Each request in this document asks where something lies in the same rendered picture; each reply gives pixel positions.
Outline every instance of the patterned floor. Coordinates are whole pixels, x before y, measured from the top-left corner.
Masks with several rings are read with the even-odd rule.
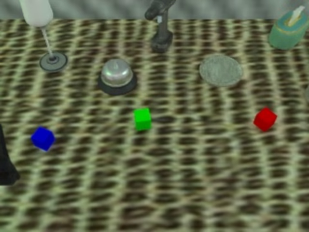
[[[55,21],[63,73],[38,66],[40,31],[0,23],[0,123],[21,174],[0,188],[1,232],[305,232],[309,228],[309,37],[294,50],[267,44],[271,21],[173,21],[171,50],[153,54],[155,23]],[[241,62],[236,87],[203,83],[212,53]],[[104,62],[124,58],[138,88],[98,90]],[[133,110],[153,128],[136,132]],[[278,114],[267,133],[252,120]],[[51,129],[47,153],[29,140]]]

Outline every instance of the gray background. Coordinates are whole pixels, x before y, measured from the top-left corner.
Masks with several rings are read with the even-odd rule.
[[[50,0],[55,18],[143,18],[151,0]],[[277,19],[308,0],[177,0],[173,19]],[[22,18],[19,0],[0,0],[0,19]]]

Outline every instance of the white pestle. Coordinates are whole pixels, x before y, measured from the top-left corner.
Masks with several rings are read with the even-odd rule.
[[[292,17],[288,22],[289,27],[292,26],[297,21],[298,17],[300,16],[300,14],[303,12],[304,9],[305,9],[304,6],[299,6],[293,11]]]
[[[19,0],[19,2],[26,23],[41,29],[49,56],[54,58],[46,32],[46,27],[54,19],[54,12],[49,0]]]

